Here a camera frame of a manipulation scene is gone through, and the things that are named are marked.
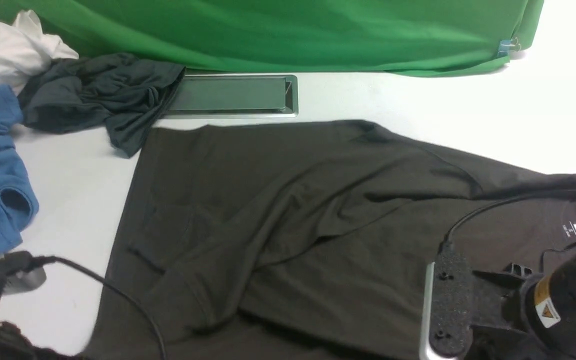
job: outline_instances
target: green cloth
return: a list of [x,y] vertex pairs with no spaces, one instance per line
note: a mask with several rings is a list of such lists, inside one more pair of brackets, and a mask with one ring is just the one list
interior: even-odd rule
[[234,72],[501,68],[501,41],[530,47],[544,0],[0,0],[32,9],[81,55],[130,52]]

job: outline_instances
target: yellow warning label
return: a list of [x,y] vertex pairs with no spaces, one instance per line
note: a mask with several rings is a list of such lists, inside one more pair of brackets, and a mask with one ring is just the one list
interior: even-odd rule
[[555,316],[553,315],[553,312],[551,311],[551,307],[546,305],[546,307],[543,308],[543,312],[541,313],[542,317],[545,318],[551,318],[551,319],[555,319]]
[[534,288],[534,304],[539,305],[551,297],[551,275],[542,278]]

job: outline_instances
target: black t-shirt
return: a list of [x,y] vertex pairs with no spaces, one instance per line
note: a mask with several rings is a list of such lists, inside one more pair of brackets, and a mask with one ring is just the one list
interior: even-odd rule
[[[106,278],[162,327],[171,359],[418,358],[426,265],[491,201],[576,189],[367,121],[153,129]],[[485,212],[455,233],[474,269],[536,267],[576,241],[576,201]],[[567,255],[548,255],[547,269]],[[140,314],[103,290],[86,354],[156,359]]]

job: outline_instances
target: cable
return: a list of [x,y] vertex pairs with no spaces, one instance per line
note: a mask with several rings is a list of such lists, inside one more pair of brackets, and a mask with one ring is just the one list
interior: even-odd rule
[[445,249],[446,247],[454,248],[455,244],[453,243],[453,235],[455,231],[461,228],[464,223],[469,221],[470,219],[476,217],[479,214],[487,212],[488,210],[494,209],[496,207],[500,207],[502,205],[508,205],[512,203],[517,203],[518,201],[529,200],[529,199],[542,199],[542,198],[558,198],[564,197],[566,199],[574,199],[576,198],[576,189],[556,189],[556,190],[547,190],[547,191],[536,191],[533,193],[521,194],[518,196],[513,196],[509,198],[505,198],[503,200],[499,200],[493,203],[489,203],[488,205],[484,205],[478,209],[475,209],[463,217],[461,217],[454,225],[446,232],[446,235],[443,237],[443,241],[441,242],[439,249]]
[[160,360],[167,360],[168,359],[168,355],[166,353],[166,344],[164,342],[164,337],[162,336],[162,331],[160,331],[160,328],[157,325],[157,323],[155,322],[155,320],[153,319],[153,317],[142,307],[142,305],[139,304],[139,301],[135,300],[132,296],[121,291],[120,289],[118,289],[118,287],[116,287],[115,285],[112,285],[110,282],[105,280],[105,278],[103,278],[102,276],[99,276],[94,271],[91,271],[90,269],[87,269],[84,266],[77,264],[77,262],[73,262],[71,260],[64,259],[62,257],[58,257],[58,256],[35,256],[34,259],[32,260],[32,267],[34,269],[36,269],[36,268],[42,267],[44,265],[54,264],[54,263],[64,264],[67,267],[70,267],[72,269],[75,269],[78,272],[81,272],[87,276],[90,276],[90,278],[93,278],[94,280],[103,284],[105,287],[114,291],[117,295],[119,295],[119,296],[123,297],[125,300],[127,300],[128,303],[131,303],[131,305],[133,305],[148,320],[148,322],[150,322],[150,326],[152,327],[152,331],[155,334],[155,337],[157,338]]
[[568,251],[571,251],[574,248],[576,248],[576,242],[569,244],[565,248],[561,249],[549,248],[547,250],[542,251],[541,255],[539,256],[539,272],[542,274],[544,273],[544,258],[546,257],[547,253],[567,253]]

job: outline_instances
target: table surface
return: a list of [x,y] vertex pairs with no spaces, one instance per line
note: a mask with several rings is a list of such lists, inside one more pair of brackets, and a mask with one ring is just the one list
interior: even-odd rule
[[[390,73],[297,73],[299,115],[283,120],[160,120],[200,126],[365,119],[421,141],[542,173],[576,173],[576,1],[548,0],[534,45],[487,75],[423,79]],[[14,129],[39,199],[20,249],[104,274],[137,164],[104,129],[48,135]],[[38,346],[75,354],[96,321],[101,285],[55,264],[41,288],[4,297],[0,320]]]

